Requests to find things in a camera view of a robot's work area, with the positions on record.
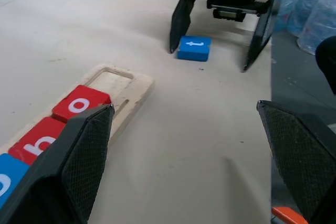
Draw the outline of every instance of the floor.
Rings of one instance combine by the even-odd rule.
[[[88,223],[269,223],[256,103],[271,99],[270,47],[240,73],[257,17],[216,20],[197,0],[189,35],[213,39],[209,61],[176,60],[166,42],[178,1],[0,0],[0,143],[97,64],[146,73],[155,88],[109,149]]]
[[[286,31],[273,35],[272,100],[289,105],[296,111],[312,113],[327,125],[336,123],[336,97],[315,57],[301,51],[296,37]],[[298,211],[274,164],[272,205],[288,206]]]

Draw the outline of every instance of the orange object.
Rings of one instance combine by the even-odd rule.
[[[272,214],[286,224],[308,224],[301,215],[289,207],[272,207]]]

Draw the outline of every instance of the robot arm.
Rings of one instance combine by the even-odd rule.
[[[181,37],[186,35],[191,23],[190,13],[194,2],[195,0],[180,0],[174,11],[170,32],[171,53],[178,47]],[[276,0],[269,0],[265,3],[256,0],[207,0],[207,8],[214,9],[214,18],[243,22],[246,14],[260,17],[243,65],[243,71],[253,64],[266,46],[273,30],[279,5],[280,3]]]

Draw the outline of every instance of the letter block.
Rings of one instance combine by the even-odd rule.
[[[28,131],[8,153],[14,158],[31,165],[61,133],[65,124],[53,118],[43,118]]]
[[[4,205],[29,166],[7,153],[0,155],[0,208]]]
[[[71,117],[86,109],[109,103],[111,103],[111,99],[108,94],[78,85],[53,108],[53,117],[66,123]]]

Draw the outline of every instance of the white letter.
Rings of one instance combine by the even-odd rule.
[[[11,186],[11,179],[5,175],[5,174],[0,174],[0,183],[2,184],[2,188],[0,190],[0,197],[3,196],[3,194],[5,192],[7,192],[7,190],[9,189],[9,187]]]
[[[81,107],[80,109],[78,108],[75,108],[75,104],[77,102],[80,102],[83,104],[83,107]],[[85,99],[85,98],[77,98],[75,100],[73,100],[69,106],[68,106],[68,109],[72,112],[72,113],[80,113],[84,110],[86,110],[88,108],[88,106],[90,105],[90,102],[89,100]]]
[[[31,145],[31,144],[26,144],[25,146],[23,146],[23,149],[25,149],[26,151],[35,154],[36,156],[40,155],[43,151],[39,148],[41,143],[49,143],[52,144],[55,141],[55,138],[51,137],[51,136],[44,136],[41,137],[39,140],[37,140],[37,142],[35,143],[35,145]]]

